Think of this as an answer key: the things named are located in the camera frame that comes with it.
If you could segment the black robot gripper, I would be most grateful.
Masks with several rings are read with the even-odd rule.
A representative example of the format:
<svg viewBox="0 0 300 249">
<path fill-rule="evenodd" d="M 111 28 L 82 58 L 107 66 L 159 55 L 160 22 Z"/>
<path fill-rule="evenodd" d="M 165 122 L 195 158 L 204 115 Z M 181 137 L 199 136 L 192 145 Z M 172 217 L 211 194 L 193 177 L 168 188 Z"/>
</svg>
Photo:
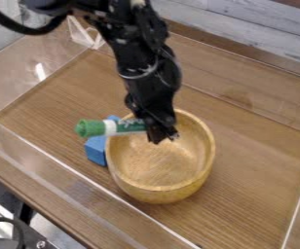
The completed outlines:
<svg viewBox="0 0 300 249">
<path fill-rule="evenodd" d="M 86 21 L 111 46 L 125 81 L 125 106 L 145 121 L 148 139 L 176 140 L 175 98 L 181 86 L 169 28 L 151 0 L 86 0 Z"/>
</svg>

